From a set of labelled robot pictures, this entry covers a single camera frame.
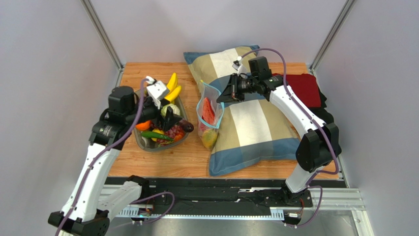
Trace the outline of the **clear zip top bag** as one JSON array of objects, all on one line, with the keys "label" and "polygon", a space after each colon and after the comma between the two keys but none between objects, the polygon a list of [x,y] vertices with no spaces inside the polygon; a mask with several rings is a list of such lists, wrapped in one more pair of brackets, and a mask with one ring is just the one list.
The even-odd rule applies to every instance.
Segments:
[{"label": "clear zip top bag", "polygon": [[221,91],[204,81],[198,83],[201,98],[196,107],[198,118],[198,136],[207,150],[212,150],[218,138],[218,130],[224,115],[224,103],[217,99]]}]

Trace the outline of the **green chili pepper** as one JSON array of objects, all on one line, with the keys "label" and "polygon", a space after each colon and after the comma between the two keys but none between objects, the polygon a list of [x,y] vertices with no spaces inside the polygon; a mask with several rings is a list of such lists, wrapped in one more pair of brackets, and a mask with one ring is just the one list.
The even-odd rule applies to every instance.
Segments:
[{"label": "green chili pepper", "polygon": [[157,132],[152,132],[152,131],[144,131],[141,133],[142,137],[145,138],[151,138],[151,139],[156,139],[156,140],[164,140],[164,141],[168,141],[168,142],[172,142],[174,141],[174,139],[164,135],[164,134],[160,134]]}]

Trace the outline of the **red watermelon slice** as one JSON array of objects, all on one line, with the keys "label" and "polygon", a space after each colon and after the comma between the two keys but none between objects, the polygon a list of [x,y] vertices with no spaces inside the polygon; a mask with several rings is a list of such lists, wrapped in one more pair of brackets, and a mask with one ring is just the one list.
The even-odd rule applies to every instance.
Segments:
[{"label": "red watermelon slice", "polygon": [[205,97],[204,100],[203,100],[203,102],[202,102],[202,114],[201,114],[201,118],[208,125],[214,125],[215,113],[214,113],[214,110],[212,109],[210,100],[207,97]]}]

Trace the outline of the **yellow orange mango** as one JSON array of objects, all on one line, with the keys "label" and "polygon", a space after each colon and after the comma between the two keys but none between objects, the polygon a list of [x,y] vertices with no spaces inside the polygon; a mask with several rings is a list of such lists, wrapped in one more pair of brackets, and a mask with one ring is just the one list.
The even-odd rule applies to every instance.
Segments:
[{"label": "yellow orange mango", "polygon": [[212,150],[215,146],[216,140],[218,137],[218,133],[214,129],[207,129],[203,131],[201,136],[201,141],[204,145],[204,147],[208,150]]}]

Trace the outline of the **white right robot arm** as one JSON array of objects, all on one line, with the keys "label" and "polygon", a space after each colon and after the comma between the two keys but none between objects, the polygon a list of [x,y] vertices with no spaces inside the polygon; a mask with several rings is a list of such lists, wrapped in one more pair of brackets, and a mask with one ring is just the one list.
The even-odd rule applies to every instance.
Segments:
[{"label": "white right robot arm", "polygon": [[327,124],[311,112],[287,82],[286,75],[273,76],[265,57],[249,60],[249,72],[244,71],[241,56],[233,62],[233,73],[217,98],[218,103],[242,102],[248,93],[262,95],[277,107],[292,123],[300,136],[296,151],[297,166],[281,188],[287,194],[305,191],[314,177],[324,172],[324,166],[336,162],[339,155],[339,129]]}]

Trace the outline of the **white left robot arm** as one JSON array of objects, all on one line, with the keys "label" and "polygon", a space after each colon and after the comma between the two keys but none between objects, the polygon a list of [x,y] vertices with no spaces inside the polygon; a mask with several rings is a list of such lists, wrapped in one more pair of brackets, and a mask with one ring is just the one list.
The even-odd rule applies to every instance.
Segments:
[{"label": "white left robot arm", "polygon": [[141,86],[139,92],[128,86],[116,87],[108,96],[108,107],[93,126],[85,163],[70,197],[61,210],[52,212],[48,223],[56,227],[56,235],[103,236],[112,220],[127,206],[150,202],[156,195],[150,192],[149,180],[132,175],[121,187],[104,200],[100,200],[102,188],[125,141],[135,126],[153,119],[160,119],[168,130],[181,117],[168,111],[169,89],[158,81]]}]

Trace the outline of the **green white cabbage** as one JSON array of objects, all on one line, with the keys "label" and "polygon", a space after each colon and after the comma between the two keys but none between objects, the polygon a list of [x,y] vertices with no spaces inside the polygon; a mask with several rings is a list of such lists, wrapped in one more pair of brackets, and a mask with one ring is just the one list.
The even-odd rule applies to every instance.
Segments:
[{"label": "green white cabbage", "polygon": [[165,106],[163,106],[163,107],[161,108],[160,113],[161,113],[161,115],[162,115],[163,117],[165,117],[165,116],[166,116],[167,111],[168,111],[168,108],[171,108],[171,109],[172,109],[173,114],[178,115],[178,116],[180,116],[180,115],[181,115],[179,107],[178,107],[178,106],[176,106],[175,104],[170,103],[170,104],[167,104],[167,105],[165,105]]}]

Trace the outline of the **small yellow lemon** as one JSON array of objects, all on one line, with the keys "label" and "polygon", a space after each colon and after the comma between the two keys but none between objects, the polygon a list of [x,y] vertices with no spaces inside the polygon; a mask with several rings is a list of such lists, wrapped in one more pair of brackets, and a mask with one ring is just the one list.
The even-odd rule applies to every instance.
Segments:
[{"label": "small yellow lemon", "polygon": [[[161,130],[161,129],[154,129],[154,130],[153,130],[153,132],[154,132],[154,133],[161,134],[161,135],[164,135],[164,134],[165,134],[165,132],[164,132],[163,130]],[[152,138],[152,140],[153,140],[154,142],[157,142],[157,138]]]}]

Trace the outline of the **grey fruit bowl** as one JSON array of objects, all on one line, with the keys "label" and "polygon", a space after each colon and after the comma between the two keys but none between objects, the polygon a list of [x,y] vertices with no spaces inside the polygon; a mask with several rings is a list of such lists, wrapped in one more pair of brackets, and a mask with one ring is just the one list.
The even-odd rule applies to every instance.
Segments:
[{"label": "grey fruit bowl", "polygon": [[[187,115],[186,115],[186,111],[184,110],[181,99],[176,98],[174,100],[174,103],[172,103],[172,104],[175,104],[176,106],[178,106],[183,119],[186,119],[187,121],[189,121],[188,118],[187,118]],[[157,124],[157,120],[155,120],[155,119],[151,120],[151,123],[153,123],[156,126],[161,128],[161,125]],[[142,148],[145,151],[160,151],[160,150],[164,150],[164,149],[174,147],[174,146],[180,144],[182,141],[184,141],[189,134],[189,133],[186,133],[185,136],[177,142],[174,142],[174,143],[171,143],[171,144],[168,144],[168,145],[159,145],[157,142],[154,142],[151,138],[142,137],[141,136],[142,132],[143,131],[139,131],[136,128],[134,128],[134,133],[135,133],[135,138],[136,138],[137,144],[140,148]]]}]

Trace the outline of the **orange fruit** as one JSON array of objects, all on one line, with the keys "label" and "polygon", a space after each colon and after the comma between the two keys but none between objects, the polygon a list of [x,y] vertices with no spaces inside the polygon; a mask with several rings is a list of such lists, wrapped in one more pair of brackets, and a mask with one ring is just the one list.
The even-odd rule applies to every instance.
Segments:
[{"label": "orange fruit", "polygon": [[139,131],[147,131],[151,127],[151,120],[139,123],[135,126],[135,128]]}]

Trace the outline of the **yellow banana bunch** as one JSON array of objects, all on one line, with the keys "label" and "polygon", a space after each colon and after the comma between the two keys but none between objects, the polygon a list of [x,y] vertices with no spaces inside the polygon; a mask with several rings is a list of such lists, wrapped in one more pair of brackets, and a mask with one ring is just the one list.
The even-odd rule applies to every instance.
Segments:
[{"label": "yellow banana bunch", "polygon": [[166,87],[169,89],[169,94],[165,96],[165,99],[174,103],[174,100],[179,97],[182,90],[182,87],[178,85],[178,76],[176,72],[171,75]]}]

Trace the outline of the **checkered blue beige pillow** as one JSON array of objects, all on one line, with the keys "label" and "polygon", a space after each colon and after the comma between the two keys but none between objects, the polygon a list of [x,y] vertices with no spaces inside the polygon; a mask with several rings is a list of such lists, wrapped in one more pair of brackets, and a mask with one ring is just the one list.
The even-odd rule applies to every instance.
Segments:
[{"label": "checkered blue beige pillow", "polygon": [[[202,90],[207,83],[224,90],[234,72],[232,62],[256,57],[257,46],[238,46],[217,53],[185,52],[184,59]],[[217,141],[209,157],[211,177],[286,178],[295,168],[299,136],[282,112],[258,94],[226,104]]]}]

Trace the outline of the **red folded cloth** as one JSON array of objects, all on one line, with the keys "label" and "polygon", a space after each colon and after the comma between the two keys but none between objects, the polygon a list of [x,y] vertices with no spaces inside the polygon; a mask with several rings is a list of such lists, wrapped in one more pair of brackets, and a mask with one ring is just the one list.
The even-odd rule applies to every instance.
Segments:
[{"label": "red folded cloth", "polygon": [[308,108],[325,108],[316,78],[310,74],[287,75],[286,80],[300,101]]}]

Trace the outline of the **black cap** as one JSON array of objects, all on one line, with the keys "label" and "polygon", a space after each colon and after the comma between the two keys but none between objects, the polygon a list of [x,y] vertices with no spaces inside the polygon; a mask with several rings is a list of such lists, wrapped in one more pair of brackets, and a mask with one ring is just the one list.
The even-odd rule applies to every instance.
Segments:
[{"label": "black cap", "polygon": [[326,110],[326,96],[319,92],[319,98],[319,105],[309,105],[309,110],[313,112],[317,117],[321,118],[326,124],[334,123],[333,115]]}]

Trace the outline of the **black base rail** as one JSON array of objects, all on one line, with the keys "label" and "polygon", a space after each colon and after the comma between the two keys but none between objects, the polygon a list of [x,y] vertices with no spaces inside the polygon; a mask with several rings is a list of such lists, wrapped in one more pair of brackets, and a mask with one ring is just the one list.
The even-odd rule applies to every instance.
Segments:
[{"label": "black base rail", "polygon": [[282,179],[153,178],[145,196],[151,200],[136,204],[140,210],[157,216],[270,216],[278,207],[300,212],[314,207],[310,192],[288,204],[281,194]]}]

